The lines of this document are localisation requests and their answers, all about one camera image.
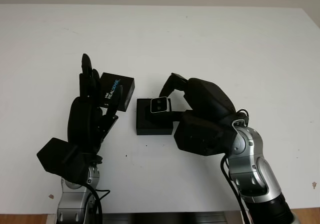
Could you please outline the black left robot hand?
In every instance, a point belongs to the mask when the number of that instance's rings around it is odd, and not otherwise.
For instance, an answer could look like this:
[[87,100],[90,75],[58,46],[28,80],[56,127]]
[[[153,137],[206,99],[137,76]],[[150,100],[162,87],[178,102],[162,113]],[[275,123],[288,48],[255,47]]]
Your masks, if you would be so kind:
[[79,96],[74,99],[68,118],[68,142],[76,144],[85,153],[97,154],[104,138],[118,119],[116,115],[123,94],[117,85],[105,115],[102,113],[100,76],[92,68],[89,56],[84,53],[79,75]]

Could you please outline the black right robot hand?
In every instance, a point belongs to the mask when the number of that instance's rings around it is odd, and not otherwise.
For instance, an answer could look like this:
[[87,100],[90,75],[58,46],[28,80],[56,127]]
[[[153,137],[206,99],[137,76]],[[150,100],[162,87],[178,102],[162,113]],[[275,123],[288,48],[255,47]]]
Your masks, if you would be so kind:
[[184,92],[185,100],[200,118],[219,122],[236,113],[230,98],[213,82],[198,78],[186,79],[179,74],[171,73],[159,96],[169,97],[174,90]]

